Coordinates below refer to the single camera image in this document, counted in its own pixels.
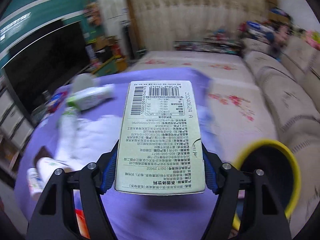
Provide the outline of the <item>red blue tissue box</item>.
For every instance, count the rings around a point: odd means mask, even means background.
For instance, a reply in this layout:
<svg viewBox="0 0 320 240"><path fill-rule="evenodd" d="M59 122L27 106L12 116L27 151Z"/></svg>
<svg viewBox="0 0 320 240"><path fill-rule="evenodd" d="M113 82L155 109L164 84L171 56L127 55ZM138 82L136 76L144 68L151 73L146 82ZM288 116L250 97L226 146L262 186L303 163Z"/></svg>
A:
<svg viewBox="0 0 320 240"><path fill-rule="evenodd" d="M47 106L47 111L49 113L54 113L58 107L61 105L61 103L64 101L64 99L67 96L67 92L61 92L55 94L46 104Z"/></svg>

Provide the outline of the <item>white drawer cabinet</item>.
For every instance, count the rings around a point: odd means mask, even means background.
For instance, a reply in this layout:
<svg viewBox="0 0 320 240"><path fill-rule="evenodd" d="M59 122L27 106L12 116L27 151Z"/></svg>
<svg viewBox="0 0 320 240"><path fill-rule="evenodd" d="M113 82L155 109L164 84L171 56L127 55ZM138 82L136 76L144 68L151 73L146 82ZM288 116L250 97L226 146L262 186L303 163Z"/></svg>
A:
<svg viewBox="0 0 320 240"><path fill-rule="evenodd" d="M18 148L24 148L34 131L6 88L1 89L1 131Z"/></svg>

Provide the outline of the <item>crushed green plastic bottle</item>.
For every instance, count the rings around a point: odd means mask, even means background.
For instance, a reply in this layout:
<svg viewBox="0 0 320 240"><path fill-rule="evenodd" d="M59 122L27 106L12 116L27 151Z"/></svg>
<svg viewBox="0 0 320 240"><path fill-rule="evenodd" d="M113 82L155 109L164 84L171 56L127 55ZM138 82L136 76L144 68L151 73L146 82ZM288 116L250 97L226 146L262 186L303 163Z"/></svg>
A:
<svg viewBox="0 0 320 240"><path fill-rule="evenodd" d="M57 128L74 128L78 120L79 111L75 107L66 107L57 121Z"/></svg>

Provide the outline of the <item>pale green drink carton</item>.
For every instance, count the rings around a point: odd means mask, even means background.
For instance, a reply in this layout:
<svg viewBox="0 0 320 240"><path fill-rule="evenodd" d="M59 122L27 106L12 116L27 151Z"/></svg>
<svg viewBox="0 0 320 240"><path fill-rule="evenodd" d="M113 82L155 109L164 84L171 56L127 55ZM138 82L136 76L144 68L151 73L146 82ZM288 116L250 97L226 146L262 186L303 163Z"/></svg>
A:
<svg viewBox="0 0 320 240"><path fill-rule="evenodd" d="M114 188L156 196L204 191L201 133L191 82L129 84Z"/></svg>

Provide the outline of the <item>yellow black trash bin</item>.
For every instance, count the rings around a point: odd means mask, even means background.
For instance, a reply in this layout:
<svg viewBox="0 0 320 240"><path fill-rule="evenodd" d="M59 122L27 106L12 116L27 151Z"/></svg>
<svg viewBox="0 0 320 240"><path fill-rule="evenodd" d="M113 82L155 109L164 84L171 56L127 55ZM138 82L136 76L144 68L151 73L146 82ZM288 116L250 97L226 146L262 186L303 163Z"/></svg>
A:
<svg viewBox="0 0 320 240"><path fill-rule="evenodd" d="M238 154L233 165L236 169L265 172L284 208L287 219L296 208L302 187L302 176L294 154L277 140L256 140Z"/></svg>

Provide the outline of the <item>white paper cup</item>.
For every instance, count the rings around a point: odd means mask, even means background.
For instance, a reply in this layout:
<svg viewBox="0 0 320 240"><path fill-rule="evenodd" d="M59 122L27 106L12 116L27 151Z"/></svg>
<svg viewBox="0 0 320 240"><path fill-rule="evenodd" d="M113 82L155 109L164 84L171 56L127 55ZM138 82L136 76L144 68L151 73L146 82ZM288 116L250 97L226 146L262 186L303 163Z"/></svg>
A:
<svg viewBox="0 0 320 240"><path fill-rule="evenodd" d="M45 184L47 184L56 169L61 168L65 172L72 172L73 170L70 166L49 157L39 159L36 163L36 168L40 178Z"/></svg>

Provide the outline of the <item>brown plastic tray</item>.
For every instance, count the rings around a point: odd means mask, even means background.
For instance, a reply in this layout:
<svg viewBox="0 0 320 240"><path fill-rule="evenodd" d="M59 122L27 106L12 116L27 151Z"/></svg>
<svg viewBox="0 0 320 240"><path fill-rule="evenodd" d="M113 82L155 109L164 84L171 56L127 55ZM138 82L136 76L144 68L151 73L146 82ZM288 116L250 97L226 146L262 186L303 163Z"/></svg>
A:
<svg viewBox="0 0 320 240"><path fill-rule="evenodd" d="M37 162L42 158L52 158L52 154L48 151L46 146L42 146L39 149L38 153L35 155L35 157L33 159L33 164L35 167L37 165Z"/></svg>

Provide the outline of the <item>beige sofa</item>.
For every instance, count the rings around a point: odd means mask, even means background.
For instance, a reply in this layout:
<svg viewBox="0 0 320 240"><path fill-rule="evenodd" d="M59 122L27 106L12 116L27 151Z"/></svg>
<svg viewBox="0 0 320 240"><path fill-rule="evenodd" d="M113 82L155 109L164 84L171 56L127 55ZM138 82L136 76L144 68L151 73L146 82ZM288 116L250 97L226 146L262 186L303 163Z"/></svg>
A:
<svg viewBox="0 0 320 240"><path fill-rule="evenodd" d="M290 222L296 236L319 204L319 50L290 36L275 58L269 45L249 41L244 61L265 95L280 142L300 167L302 190Z"/></svg>

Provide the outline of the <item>purple floral tablecloth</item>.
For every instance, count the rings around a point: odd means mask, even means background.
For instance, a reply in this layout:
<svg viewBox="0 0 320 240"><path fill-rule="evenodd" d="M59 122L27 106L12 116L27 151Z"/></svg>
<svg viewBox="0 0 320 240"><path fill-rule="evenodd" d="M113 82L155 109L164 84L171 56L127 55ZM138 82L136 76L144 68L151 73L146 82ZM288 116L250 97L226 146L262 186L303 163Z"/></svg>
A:
<svg viewBox="0 0 320 240"><path fill-rule="evenodd" d="M210 78L193 68L161 68L125 72L99 77L99 85L113 83L115 98L88 111L85 118L97 120L102 115L122 116L126 94L131 81L188 80L192 83L197 106L206 105ZM27 170L42 146L55 153L57 124L64 107L61 106L48 122L38 125L24 150L14 189L16 202L30 220L36 201L30 196ZM110 189L102 201L118 239L200 239L208 225L217 196L209 189L201 194L183 196L141 196Z"/></svg>

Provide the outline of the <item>black television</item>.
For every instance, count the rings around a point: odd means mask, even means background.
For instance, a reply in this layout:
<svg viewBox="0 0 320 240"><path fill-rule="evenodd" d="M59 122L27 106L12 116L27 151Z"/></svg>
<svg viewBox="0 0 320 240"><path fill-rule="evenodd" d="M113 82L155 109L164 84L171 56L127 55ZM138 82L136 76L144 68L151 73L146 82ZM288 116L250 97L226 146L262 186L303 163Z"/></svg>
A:
<svg viewBox="0 0 320 240"><path fill-rule="evenodd" d="M79 22L65 25L26 46L3 67L12 97L24 115L45 102L90 63Z"/></svg>

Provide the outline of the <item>floral beige mattress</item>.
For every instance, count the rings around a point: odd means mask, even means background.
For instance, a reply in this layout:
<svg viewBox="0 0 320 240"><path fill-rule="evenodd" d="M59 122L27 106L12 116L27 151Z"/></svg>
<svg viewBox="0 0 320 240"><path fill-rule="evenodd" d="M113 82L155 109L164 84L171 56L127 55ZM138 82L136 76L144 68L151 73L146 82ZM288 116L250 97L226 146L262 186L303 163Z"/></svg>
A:
<svg viewBox="0 0 320 240"><path fill-rule="evenodd" d="M127 71L192 68L210 78L207 103L212 129L221 141L249 143L260 138L277 139L273 119L260 88L238 56L189 51L151 51Z"/></svg>

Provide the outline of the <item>small white wrapper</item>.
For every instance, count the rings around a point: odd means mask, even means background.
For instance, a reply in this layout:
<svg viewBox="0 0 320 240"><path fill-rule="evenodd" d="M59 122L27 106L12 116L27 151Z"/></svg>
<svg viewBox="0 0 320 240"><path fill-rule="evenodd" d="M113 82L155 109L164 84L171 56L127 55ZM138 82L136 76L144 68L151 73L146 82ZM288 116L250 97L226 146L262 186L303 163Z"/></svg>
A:
<svg viewBox="0 0 320 240"><path fill-rule="evenodd" d="M44 185L36 168L29 168L27 170L27 182L30 196L37 202L43 192Z"/></svg>

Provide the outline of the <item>white green yogurt bottle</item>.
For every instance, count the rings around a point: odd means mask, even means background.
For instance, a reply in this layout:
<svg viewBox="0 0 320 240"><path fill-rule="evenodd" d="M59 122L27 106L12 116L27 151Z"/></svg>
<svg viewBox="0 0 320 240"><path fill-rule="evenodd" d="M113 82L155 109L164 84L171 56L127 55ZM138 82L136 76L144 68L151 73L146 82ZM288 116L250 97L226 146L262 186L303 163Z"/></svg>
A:
<svg viewBox="0 0 320 240"><path fill-rule="evenodd" d="M114 84L107 84L101 87L89 87L73 93L68 97L68 107L75 107L80 111L93 108L107 99L114 97Z"/></svg>

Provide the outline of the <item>white paper towel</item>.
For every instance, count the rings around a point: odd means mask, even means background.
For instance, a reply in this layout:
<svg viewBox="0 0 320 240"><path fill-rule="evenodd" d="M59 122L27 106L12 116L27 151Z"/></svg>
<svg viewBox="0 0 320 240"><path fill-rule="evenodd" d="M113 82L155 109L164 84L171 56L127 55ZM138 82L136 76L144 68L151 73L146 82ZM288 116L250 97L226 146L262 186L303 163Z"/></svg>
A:
<svg viewBox="0 0 320 240"><path fill-rule="evenodd" d="M111 152L119 139L122 118L103 115L98 120L78 118L74 128L59 128L54 159L75 170Z"/></svg>

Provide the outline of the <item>beige curtain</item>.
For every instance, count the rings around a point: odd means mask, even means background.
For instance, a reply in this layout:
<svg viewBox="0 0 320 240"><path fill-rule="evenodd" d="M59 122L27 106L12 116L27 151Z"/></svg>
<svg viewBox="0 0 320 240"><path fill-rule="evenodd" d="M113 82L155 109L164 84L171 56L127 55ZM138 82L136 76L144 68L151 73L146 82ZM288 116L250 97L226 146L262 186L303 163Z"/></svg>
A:
<svg viewBox="0 0 320 240"><path fill-rule="evenodd" d="M218 29L235 36L247 20L261 20L264 0L129 0L142 45L172 50L174 41L201 40Z"/></svg>

